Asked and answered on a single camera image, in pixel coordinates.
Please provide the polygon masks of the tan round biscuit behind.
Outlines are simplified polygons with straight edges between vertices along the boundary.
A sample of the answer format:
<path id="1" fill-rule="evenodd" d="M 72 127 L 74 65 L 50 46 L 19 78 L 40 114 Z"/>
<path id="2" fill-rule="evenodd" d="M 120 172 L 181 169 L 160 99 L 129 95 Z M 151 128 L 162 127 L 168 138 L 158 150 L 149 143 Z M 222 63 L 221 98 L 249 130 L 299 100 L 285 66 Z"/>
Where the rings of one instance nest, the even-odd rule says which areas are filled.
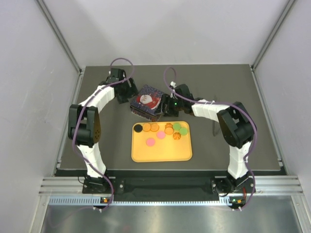
<path id="1" fill-rule="evenodd" d="M 152 132 L 157 132 L 159 130 L 159 125 L 158 124 L 151 124 L 151 131 Z"/>

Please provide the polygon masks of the decorated cookie tin box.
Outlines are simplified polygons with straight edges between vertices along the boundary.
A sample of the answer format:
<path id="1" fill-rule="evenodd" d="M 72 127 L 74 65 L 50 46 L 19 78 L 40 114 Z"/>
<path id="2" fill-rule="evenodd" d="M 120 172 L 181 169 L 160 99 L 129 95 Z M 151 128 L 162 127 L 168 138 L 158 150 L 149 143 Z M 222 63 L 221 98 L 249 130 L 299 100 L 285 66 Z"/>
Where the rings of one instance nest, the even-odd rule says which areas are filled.
<path id="1" fill-rule="evenodd" d="M 134 107 L 130 107 L 130 110 L 131 112 L 134 114 L 134 115 L 137 115 L 139 117 L 142 117 L 150 122 L 158 122 L 160 120 L 160 118 L 163 116 L 162 113 L 160 114 L 155 114 L 155 113 L 152 113 L 152 112 L 148 112 L 147 110 L 142 110 L 142 109 L 139 109 L 139 108 L 134 108 Z"/>

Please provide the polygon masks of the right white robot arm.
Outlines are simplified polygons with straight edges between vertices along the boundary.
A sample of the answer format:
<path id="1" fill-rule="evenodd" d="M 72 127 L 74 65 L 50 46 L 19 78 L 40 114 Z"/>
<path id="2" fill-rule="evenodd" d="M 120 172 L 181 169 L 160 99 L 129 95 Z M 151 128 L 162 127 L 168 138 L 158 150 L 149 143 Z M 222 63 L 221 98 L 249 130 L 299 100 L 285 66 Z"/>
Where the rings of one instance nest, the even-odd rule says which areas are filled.
<path id="1" fill-rule="evenodd" d="M 194 98 L 186 84 L 167 85 L 171 94 L 166 97 L 169 115 L 180 111 L 195 117 L 204 117 L 219 123 L 224 140 L 229 145 L 227 187 L 232 192 L 240 191 L 253 172 L 248 165 L 248 156 L 257 141 L 257 128 L 241 102 L 233 104 Z"/>

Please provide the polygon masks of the orange swirl cookie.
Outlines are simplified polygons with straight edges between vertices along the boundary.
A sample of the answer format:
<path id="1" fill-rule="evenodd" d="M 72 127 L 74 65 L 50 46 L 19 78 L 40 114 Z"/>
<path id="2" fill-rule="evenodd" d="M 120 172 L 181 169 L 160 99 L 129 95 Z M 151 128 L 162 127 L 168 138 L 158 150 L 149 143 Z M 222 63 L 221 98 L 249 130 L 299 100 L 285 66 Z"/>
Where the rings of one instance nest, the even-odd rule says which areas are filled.
<path id="1" fill-rule="evenodd" d="M 173 125 L 171 124 L 171 123 L 167 123 L 166 125 L 165 125 L 165 128 L 172 128 L 173 127 Z"/>
<path id="2" fill-rule="evenodd" d="M 174 139 L 174 140 L 180 140 L 180 138 L 181 138 L 181 134 L 180 134 L 179 132 L 175 132 L 175 133 L 173 134 L 173 139 Z"/>

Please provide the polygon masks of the pink sandwich cookie lower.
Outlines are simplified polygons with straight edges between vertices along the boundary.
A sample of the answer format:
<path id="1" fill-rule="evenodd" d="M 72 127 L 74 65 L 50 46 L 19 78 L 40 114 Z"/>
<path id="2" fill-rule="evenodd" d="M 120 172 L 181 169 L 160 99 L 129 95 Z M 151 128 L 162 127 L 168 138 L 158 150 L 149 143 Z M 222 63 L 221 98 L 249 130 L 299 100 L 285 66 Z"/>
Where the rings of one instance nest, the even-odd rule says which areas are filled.
<path id="1" fill-rule="evenodd" d="M 148 138 L 146 140 L 146 145 L 149 146 L 149 147 L 152 147 L 152 146 L 155 145 L 155 142 L 156 142 L 156 140 L 154 138 Z"/>

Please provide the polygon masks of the green cookie right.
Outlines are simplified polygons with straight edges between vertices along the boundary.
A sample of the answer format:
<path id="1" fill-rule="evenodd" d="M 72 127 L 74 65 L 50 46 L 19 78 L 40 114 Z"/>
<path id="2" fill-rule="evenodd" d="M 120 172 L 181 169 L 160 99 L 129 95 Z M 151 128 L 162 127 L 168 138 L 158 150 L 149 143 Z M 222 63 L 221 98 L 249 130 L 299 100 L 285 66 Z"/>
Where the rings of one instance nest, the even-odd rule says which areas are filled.
<path id="1" fill-rule="evenodd" d="M 189 133 L 188 129 L 185 127 L 180 128 L 179 133 L 181 135 L 187 135 Z"/>

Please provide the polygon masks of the orange swirl cookie right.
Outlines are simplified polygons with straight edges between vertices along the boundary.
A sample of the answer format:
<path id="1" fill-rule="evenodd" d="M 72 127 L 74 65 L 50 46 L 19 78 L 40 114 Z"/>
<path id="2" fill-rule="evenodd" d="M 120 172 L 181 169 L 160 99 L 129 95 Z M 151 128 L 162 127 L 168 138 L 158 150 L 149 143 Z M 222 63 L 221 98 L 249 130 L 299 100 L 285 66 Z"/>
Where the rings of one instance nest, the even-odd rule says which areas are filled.
<path id="1" fill-rule="evenodd" d="M 173 134 L 173 139 L 174 139 L 174 140 L 180 140 L 180 138 L 181 138 L 181 134 L 180 134 L 179 132 L 175 132 L 175 133 Z"/>

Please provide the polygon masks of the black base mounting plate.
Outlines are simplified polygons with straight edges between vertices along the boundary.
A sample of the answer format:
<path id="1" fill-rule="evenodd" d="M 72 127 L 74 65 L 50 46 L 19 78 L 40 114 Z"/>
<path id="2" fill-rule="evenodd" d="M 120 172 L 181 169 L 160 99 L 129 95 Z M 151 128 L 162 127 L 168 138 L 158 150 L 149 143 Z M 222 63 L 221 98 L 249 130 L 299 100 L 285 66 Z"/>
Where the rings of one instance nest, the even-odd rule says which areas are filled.
<path id="1" fill-rule="evenodd" d="M 242 189 L 231 191 L 225 171 L 109 170 L 108 180 L 85 176 L 84 194 L 114 194 L 116 200 L 169 201 L 212 200 L 230 194 L 251 194 L 250 175 Z"/>

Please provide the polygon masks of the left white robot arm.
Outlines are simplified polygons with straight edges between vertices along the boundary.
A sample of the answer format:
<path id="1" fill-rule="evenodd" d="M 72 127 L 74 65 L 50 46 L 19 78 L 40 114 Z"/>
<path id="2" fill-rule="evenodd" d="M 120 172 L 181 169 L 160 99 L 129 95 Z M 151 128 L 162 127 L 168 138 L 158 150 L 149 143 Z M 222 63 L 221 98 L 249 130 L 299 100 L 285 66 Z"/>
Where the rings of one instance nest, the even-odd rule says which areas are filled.
<path id="1" fill-rule="evenodd" d="M 69 107 L 68 137 L 73 149 L 87 167 L 87 175 L 95 178 L 93 186 L 99 192 L 110 188 L 110 180 L 104 177 L 106 166 L 103 163 L 99 141 L 101 138 L 100 112 L 113 99 L 119 104 L 127 103 L 138 94 L 132 77 L 120 68 L 111 68 L 105 81 L 83 102 Z"/>

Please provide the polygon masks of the tan round patterned biscuit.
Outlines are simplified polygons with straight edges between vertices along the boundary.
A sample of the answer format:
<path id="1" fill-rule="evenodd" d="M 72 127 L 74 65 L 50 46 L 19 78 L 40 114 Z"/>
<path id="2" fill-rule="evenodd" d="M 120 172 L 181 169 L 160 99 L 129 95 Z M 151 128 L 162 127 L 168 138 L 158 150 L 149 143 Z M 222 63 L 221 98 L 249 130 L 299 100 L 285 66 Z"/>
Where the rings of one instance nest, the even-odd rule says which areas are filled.
<path id="1" fill-rule="evenodd" d="M 151 130 L 151 124 L 150 123 L 143 124 L 142 129 L 144 132 L 149 132 Z"/>

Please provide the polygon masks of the pink sandwich cookie upper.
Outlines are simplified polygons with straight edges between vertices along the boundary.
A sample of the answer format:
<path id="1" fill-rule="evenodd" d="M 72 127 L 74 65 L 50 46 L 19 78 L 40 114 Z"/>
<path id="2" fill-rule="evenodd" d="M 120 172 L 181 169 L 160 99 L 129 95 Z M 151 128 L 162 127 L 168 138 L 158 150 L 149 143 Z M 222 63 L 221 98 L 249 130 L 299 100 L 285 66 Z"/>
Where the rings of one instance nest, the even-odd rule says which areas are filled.
<path id="1" fill-rule="evenodd" d="M 158 139 L 164 139 L 166 137 L 166 134 L 164 131 L 159 131 L 159 132 L 157 132 L 156 135 L 157 135 Z"/>

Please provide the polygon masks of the gold tin lid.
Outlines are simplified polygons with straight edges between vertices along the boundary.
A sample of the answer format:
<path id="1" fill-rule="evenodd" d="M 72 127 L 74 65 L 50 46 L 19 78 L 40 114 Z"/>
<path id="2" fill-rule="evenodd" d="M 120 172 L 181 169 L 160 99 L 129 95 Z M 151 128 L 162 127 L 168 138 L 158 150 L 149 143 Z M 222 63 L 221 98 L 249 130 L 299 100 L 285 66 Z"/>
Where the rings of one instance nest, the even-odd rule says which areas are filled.
<path id="1" fill-rule="evenodd" d="M 155 117 L 163 94 L 164 92 L 152 86 L 144 85 L 138 95 L 131 101 L 130 108 Z"/>

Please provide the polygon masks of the black sandwich cookie corner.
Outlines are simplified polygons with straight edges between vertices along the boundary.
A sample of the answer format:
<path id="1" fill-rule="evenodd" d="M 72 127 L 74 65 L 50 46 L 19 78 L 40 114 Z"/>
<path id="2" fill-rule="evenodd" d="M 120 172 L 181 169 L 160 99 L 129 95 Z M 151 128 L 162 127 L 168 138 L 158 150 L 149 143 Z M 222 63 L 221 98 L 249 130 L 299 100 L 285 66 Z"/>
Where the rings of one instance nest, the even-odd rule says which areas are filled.
<path id="1" fill-rule="evenodd" d="M 134 126 L 134 131 L 135 132 L 140 133 L 142 130 L 143 130 L 142 125 L 137 124 L 137 125 Z"/>

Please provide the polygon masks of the yellow plastic tray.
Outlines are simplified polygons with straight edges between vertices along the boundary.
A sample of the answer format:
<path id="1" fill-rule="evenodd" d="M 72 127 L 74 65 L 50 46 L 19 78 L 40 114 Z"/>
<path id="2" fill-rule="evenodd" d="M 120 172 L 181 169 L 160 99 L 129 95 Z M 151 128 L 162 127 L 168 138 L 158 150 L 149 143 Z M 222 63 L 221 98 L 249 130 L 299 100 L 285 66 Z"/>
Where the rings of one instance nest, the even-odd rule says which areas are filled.
<path id="1" fill-rule="evenodd" d="M 173 135 L 167 135 L 164 139 L 158 139 L 157 132 L 164 131 L 167 123 L 180 123 L 182 127 L 188 129 L 187 135 L 182 135 L 180 140 L 174 140 Z M 176 162 L 176 161 L 188 161 L 192 158 L 192 145 L 190 136 L 190 126 L 185 121 L 169 121 L 169 122 L 150 122 L 150 124 L 158 124 L 159 130 L 157 132 L 144 132 L 140 133 L 134 131 L 132 127 L 132 145 L 131 145 L 131 157 L 132 160 L 137 163 L 145 162 Z M 146 145 L 148 138 L 155 139 L 155 145 L 149 147 Z"/>

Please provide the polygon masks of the pink sandwich cookie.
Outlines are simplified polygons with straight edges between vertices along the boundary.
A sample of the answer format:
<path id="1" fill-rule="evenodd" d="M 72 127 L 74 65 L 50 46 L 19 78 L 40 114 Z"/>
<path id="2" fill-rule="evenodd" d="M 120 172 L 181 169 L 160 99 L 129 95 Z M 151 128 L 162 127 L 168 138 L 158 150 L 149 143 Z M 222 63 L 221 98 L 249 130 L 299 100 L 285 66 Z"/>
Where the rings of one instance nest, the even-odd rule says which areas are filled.
<path id="1" fill-rule="evenodd" d="M 152 147 L 152 146 L 155 145 L 155 142 L 156 142 L 156 140 L 154 138 L 148 138 L 146 140 L 146 145 L 149 146 L 149 147 Z"/>
<path id="2" fill-rule="evenodd" d="M 159 131 L 159 132 L 157 132 L 156 135 L 157 135 L 158 139 L 164 139 L 166 137 L 166 134 L 164 131 Z"/>

